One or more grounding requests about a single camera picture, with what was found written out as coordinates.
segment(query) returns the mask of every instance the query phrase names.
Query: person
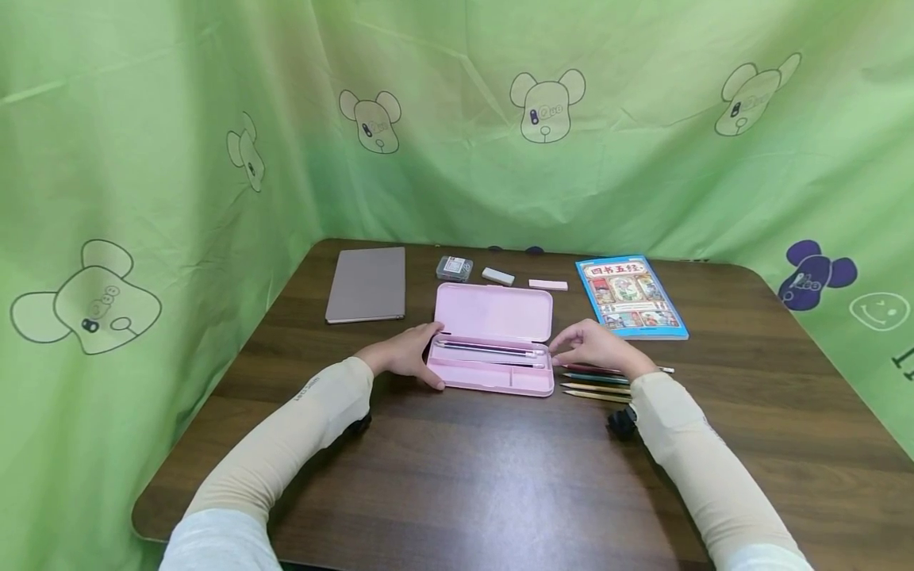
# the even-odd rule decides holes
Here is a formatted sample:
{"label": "person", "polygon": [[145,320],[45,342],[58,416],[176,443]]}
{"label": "person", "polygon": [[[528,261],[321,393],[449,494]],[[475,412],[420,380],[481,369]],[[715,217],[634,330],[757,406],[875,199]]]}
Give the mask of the person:
{"label": "person", "polygon": [[[281,569],[266,531],[271,507],[309,458],[368,414],[377,375],[416,376],[444,389],[422,361],[422,352],[442,327],[413,327],[311,378],[203,481],[172,532],[160,571]],[[570,348],[560,352],[564,345]],[[596,365],[631,379],[631,406],[642,440],[678,488],[718,569],[812,570],[695,400],[646,354],[593,320],[559,333],[549,350],[555,365]]]}

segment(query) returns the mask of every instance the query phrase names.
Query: eraser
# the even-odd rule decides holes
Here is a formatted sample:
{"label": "eraser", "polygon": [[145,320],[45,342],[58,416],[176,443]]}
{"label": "eraser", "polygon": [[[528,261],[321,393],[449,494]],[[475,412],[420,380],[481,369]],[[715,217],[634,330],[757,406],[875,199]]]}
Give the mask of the eraser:
{"label": "eraser", "polygon": [[567,281],[530,280],[530,287],[540,290],[568,291]]}
{"label": "eraser", "polygon": [[489,281],[496,281],[506,286],[514,283],[514,276],[509,273],[504,273],[503,271],[493,270],[492,268],[483,270],[483,277]]}

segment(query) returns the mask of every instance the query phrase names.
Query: notebook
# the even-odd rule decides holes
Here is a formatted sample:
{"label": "notebook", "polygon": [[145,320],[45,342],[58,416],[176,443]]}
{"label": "notebook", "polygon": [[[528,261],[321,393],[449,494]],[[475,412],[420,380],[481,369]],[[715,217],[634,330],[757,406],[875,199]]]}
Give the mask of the notebook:
{"label": "notebook", "polygon": [[577,262],[597,321],[620,337],[685,340],[688,330],[644,256]]}
{"label": "notebook", "polygon": [[380,322],[406,315],[406,250],[346,249],[336,261],[325,319]]}

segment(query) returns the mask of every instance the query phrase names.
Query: black object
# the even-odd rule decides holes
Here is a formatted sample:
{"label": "black object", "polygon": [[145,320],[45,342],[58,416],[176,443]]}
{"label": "black object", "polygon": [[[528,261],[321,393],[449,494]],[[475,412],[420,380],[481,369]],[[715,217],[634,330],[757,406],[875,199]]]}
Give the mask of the black object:
{"label": "black object", "polygon": [[634,433],[638,431],[638,427],[635,426],[635,420],[637,419],[638,415],[634,413],[632,406],[627,405],[607,418],[606,429],[619,440],[631,440]]}
{"label": "black object", "polygon": [[82,323],[80,323],[80,325],[82,326],[83,329],[85,329],[89,333],[95,333],[99,330],[99,323],[94,322],[91,319],[82,320]]}
{"label": "black object", "polygon": [[369,426],[371,426],[371,413],[370,412],[368,414],[364,415],[362,418],[360,418],[356,422],[353,422],[352,424],[347,426],[345,428],[345,430],[343,431],[343,434],[346,434],[349,436],[354,436],[354,437],[361,436],[366,430],[368,430]]}
{"label": "black object", "polygon": [[[501,246],[490,246],[490,247],[488,248],[488,250],[489,250],[490,252],[501,252],[501,251],[504,251],[505,249],[502,248]],[[539,246],[531,246],[530,248],[525,249],[524,252],[525,252],[526,254],[532,254],[532,255],[534,255],[534,256],[538,256],[538,255],[540,255],[540,254],[545,254],[545,253],[546,253],[546,251],[543,250],[543,249],[542,249],[541,247],[539,247]]]}

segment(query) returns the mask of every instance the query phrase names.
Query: right hand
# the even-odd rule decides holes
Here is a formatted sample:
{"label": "right hand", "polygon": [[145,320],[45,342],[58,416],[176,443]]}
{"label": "right hand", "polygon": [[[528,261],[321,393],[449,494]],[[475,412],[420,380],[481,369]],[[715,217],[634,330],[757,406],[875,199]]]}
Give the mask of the right hand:
{"label": "right hand", "polygon": [[[570,351],[557,353],[568,344]],[[566,328],[549,344],[553,365],[583,363],[621,371],[632,381],[657,370],[657,365],[646,354],[629,345],[592,319],[585,319]]]}
{"label": "right hand", "polygon": [[444,325],[437,322],[410,327],[396,337],[369,345],[356,353],[356,357],[362,359],[375,376],[384,371],[415,376],[426,385],[441,391],[444,390],[444,381],[425,365],[422,352],[435,333],[443,328]]}

